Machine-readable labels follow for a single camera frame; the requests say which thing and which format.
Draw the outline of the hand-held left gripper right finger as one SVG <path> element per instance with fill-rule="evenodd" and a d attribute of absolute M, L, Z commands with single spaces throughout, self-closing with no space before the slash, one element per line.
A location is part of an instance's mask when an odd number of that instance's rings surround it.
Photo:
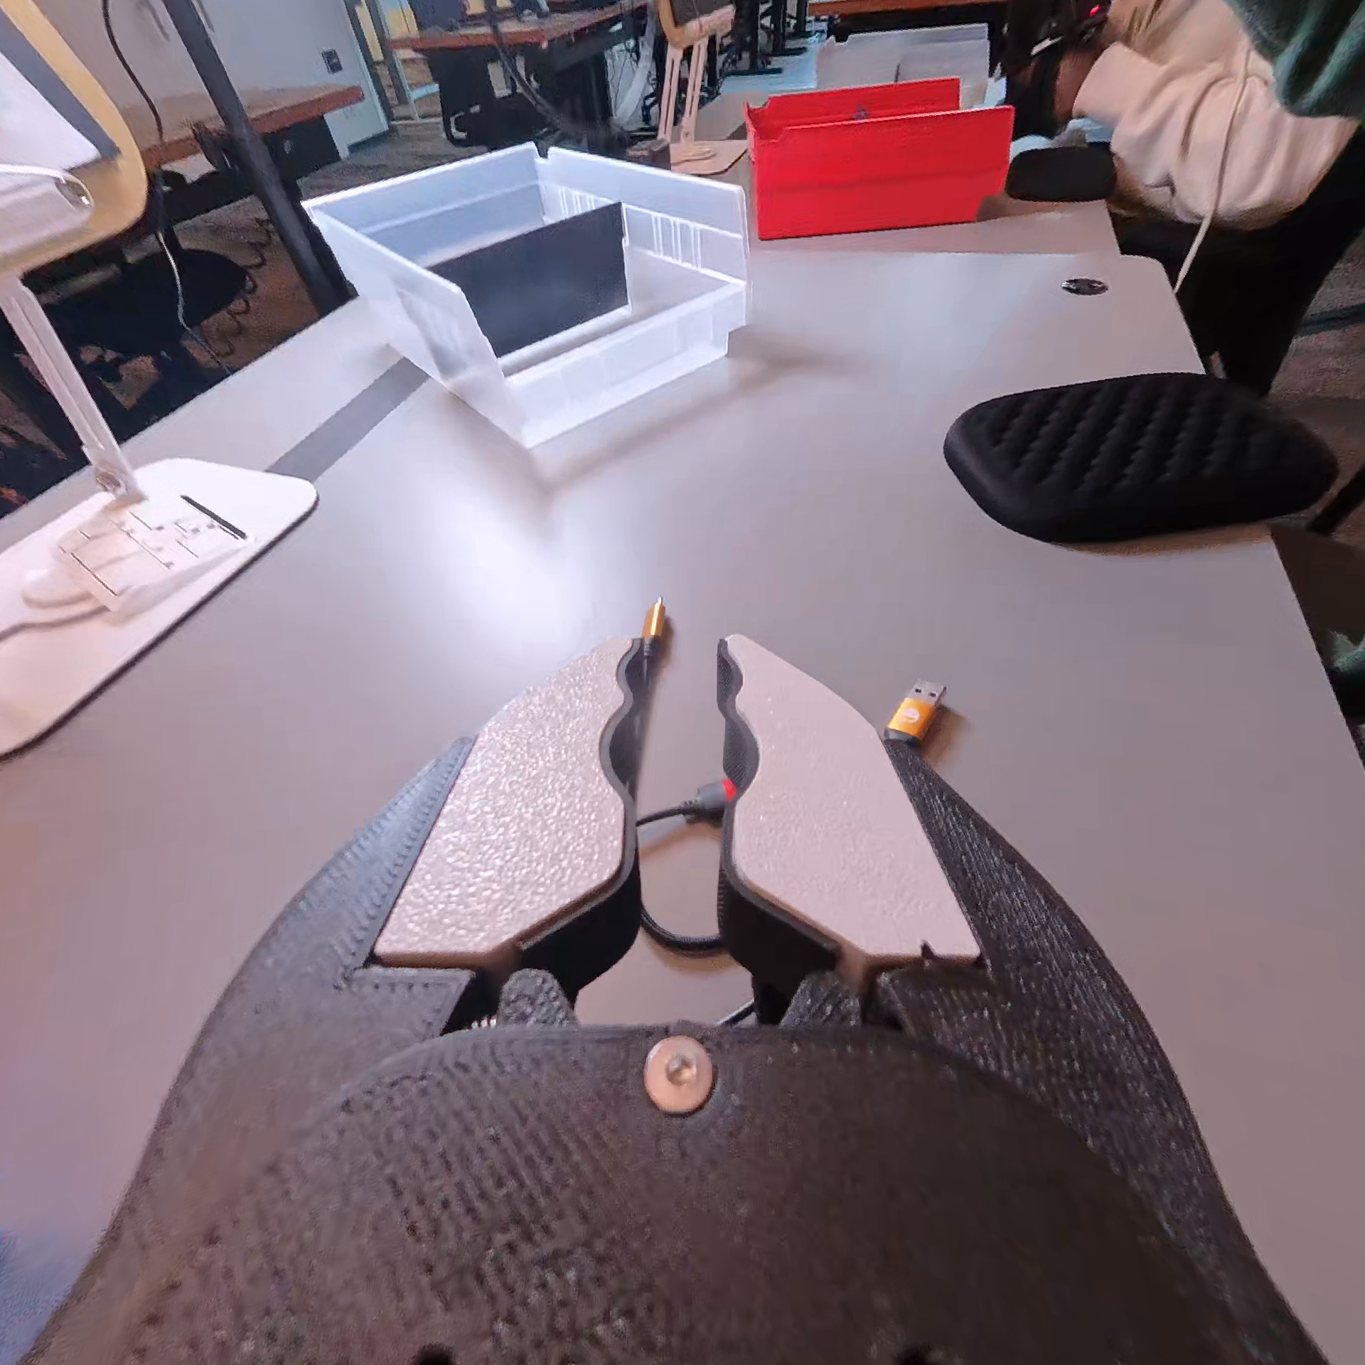
<path fill-rule="evenodd" d="M 812 975 L 979 966 L 982 945 L 881 731 L 758 640 L 717 646 L 724 773 L 719 929 L 764 1009 Z"/>

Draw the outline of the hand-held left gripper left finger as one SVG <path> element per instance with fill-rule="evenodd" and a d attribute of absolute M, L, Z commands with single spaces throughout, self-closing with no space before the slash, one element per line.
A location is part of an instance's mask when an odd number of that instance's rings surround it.
<path fill-rule="evenodd" d="M 526 968 L 571 1002 L 643 918 L 636 784 L 644 640 L 610 637 L 474 739 L 373 945 L 378 966 Z"/>

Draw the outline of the clear plastic bin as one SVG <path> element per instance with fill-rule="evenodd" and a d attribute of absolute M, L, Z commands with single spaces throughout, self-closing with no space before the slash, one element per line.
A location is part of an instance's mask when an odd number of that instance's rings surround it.
<path fill-rule="evenodd" d="M 620 201 L 630 305 L 495 354 L 464 290 L 430 264 Z M 747 325 L 745 191 L 534 143 L 303 203 L 392 347 L 535 448 L 727 355 Z"/>

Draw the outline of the person's right forearm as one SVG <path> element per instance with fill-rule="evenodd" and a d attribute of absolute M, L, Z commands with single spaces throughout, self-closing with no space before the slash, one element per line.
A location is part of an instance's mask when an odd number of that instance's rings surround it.
<path fill-rule="evenodd" d="M 1297 115 L 1364 117 L 1362 1 L 1231 1 Z"/>

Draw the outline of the white grid sheet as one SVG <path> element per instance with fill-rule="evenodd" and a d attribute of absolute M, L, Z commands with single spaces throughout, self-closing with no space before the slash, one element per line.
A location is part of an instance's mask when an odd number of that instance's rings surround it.
<path fill-rule="evenodd" d="M 246 549 L 248 531 L 188 495 L 111 505 L 58 537 L 74 583 L 116 615 L 162 602 Z"/>

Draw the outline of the black bin divider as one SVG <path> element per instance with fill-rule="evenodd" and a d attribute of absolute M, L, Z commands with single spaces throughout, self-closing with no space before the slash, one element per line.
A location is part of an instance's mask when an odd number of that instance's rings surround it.
<path fill-rule="evenodd" d="M 610 201 L 430 269 L 464 290 L 495 354 L 506 357 L 630 305 L 625 208 Z"/>

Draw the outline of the black office chair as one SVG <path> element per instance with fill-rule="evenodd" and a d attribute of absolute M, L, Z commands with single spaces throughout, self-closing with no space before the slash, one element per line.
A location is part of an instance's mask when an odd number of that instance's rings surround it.
<path fill-rule="evenodd" d="M 162 355 L 222 364 L 204 325 L 254 284 L 246 264 L 189 247 L 84 269 L 53 266 L 25 282 L 74 359 L 111 365 Z"/>

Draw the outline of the red plastic bin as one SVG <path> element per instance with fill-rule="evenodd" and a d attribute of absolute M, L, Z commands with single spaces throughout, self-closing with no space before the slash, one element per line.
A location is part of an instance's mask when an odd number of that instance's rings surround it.
<path fill-rule="evenodd" d="M 764 242 L 974 222 L 1015 136 L 1015 108 L 964 108 L 956 78 L 774 94 L 745 121 Z"/>

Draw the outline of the wooden document stand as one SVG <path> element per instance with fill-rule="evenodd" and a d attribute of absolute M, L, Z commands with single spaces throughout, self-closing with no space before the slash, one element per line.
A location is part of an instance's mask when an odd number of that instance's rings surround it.
<path fill-rule="evenodd" d="M 690 177 L 719 177 L 742 159 L 747 141 L 704 141 L 698 136 L 698 118 L 712 48 L 734 29 L 737 6 L 724 1 L 654 1 L 649 17 L 667 42 L 659 131 L 633 143 L 626 159 Z"/>

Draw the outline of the wooden desk with black legs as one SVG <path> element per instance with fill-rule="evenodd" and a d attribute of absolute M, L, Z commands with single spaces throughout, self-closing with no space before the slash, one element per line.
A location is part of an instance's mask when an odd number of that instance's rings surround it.
<path fill-rule="evenodd" d="M 266 134 L 350 108 L 365 102 L 365 94 L 353 84 L 319 82 L 293 89 L 244 91 L 241 99 L 254 130 Z M 142 100 L 118 105 L 149 170 L 199 156 L 201 130 L 227 134 L 225 120 L 207 92 L 170 95 L 158 102 L 158 108 L 160 117 L 153 117 Z"/>
<path fill-rule="evenodd" d="M 625 47 L 651 81 L 656 3 L 413 3 L 400 43 L 438 87 L 438 118 L 457 149 L 522 143 L 623 157 L 634 113 L 618 110 L 610 55 Z"/>

